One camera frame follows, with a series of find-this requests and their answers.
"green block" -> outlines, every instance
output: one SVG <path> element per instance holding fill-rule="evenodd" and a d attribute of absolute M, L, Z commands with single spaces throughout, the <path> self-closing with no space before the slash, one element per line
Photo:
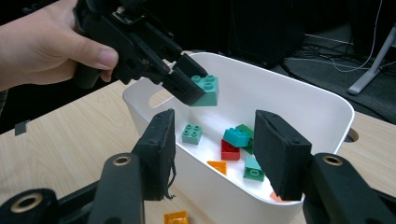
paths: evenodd
<path fill-rule="evenodd" d="M 247 157 L 245 160 L 244 178 L 263 182 L 264 177 L 265 174 L 259 163 L 256 161 L 256 158 Z"/>
<path fill-rule="evenodd" d="M 254 132 L 251 129 L 249 129 L 249 127 L 246 126 L 245 124 L 238 125 L 238 126 L 236 126 L 235 129 L 240 129 L 242 132 L 248 134 L 250 139 L 248 140 L 247 146 L 246 147 L 242 147 L 242 149 L 244 149 L 248 154 L 253 155 Z"/>
<path fill-rule="evenodd" d="M 202 127 L 193 124 L 187 124 L 184 128 L 181 139 L 184 143 L 198 145 L 202 136 Z"/>
<path fill-rule="evenodd" d="M 205 95 L 191 106 L 218 105 L 219 85 L 217 77 L 213 75 L 207 75 L 206 77 L 194 76 L 191 80 L 205 91 Z"/>

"teal block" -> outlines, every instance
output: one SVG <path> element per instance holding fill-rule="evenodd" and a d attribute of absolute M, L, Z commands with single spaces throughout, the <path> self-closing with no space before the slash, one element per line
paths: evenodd
<path fill-rule="evenodd" d="M 246 147 L 250 137 L 240 129 L 230 128 L 224 132 L 223 139 L 234 147 Z"/>
<path fill-rule="evenodd" d="M 202 127 L 193 124 L 187 124 L 184 128 L 181 139 L 184 143 L 198 145 L 202 136 Z"/>
<path fill-rule="evenodd" d="M 245 159 L 245 171 L 244 171 L 244 178 L 257 180 L 257 181 L 264 181 L 265 174 L 262 171 L 259 163 L 256 161 L 254 157 L 247 157 Z"/>
<path fill-rule="evenodd" d="M 248 134 L 250 139 L 248 140 L 248 144 L 246 147 L 242 147 L 248 154 L 253 155 L 253 139 L 254 139 L 254 132 L 245 124 L 241 124 L 236 126 L 236 129 L 240 129 L 242 132 Z"/>
<path fill-rule="evenodd" d="M 206 77 L 194 76 L 191 80 L 205 91 L 205 95 L 191 106 L 218 105 L 219 83 L 217 77 L 213 75 L 207 75 Z"/>

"light wood tabletop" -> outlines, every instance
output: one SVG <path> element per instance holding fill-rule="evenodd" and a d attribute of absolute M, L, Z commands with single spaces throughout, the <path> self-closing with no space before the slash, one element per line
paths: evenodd
<path fill-rule="evenodd" d="M 36 188 L 53 189 L 62 198 L 97 181 L 109 157 L 130 152 L 139 136 L 122 100 L 126 88 L 114 82 L 30 120 L 26 133 L 0 135 L 0 203 Z M 372 188 L 396 196 L 396 126 L 357 113 L 352 129 L 359 139 L 344 143 L 338 154 Z M 211 223 L 188 195 L 173 187 L 170 192 L 176 194 L 172 201 L 145 202 L 146 223 L 163 223 L 163 214 L 181 210 L 192 224 Z M 292 223 L 304 223 L 304 214 Z"/>

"hand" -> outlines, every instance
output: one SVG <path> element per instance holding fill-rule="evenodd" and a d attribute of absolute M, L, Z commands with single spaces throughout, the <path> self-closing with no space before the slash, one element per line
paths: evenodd
<path fill-rule="evenodd" d="M 59 0 L 0 26 L 0 91 L 73 77 L 77 62 L 103 70 L 110 81 L 118 53 L 76 32 L 77 0 Z"/>

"white bin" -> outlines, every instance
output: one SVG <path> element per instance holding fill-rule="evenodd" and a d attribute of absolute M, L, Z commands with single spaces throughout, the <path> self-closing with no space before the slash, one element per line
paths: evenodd
<path fill-rule="evenodd" d="M 276 203 L 269 180 L 243 178 L 245 157 L 228 161 L 227 175 L 207 164 L 220 161 L 220 140 L 226 129 L 245 124 L 254 129 L 256 109 L 278 114 L 312 143 L 312 154 L 337 153 L 354 119 L 343 98 L 295 79 L 212 53 L 191 57 L 219 79 L 218 106 L 186 106 L 171 97 L 156 107 L 149 99 L 162 86 L 141 78 L 128 87 L 123 99 L 136 129 L 143 134 L 151 118 L 175 109 L 177 176 L 174 186 L 200 207 L 214 223 L 290 223 L 302 202 Z M 198 146 L 183 143 L 186 124 L 203 128 Z"/>

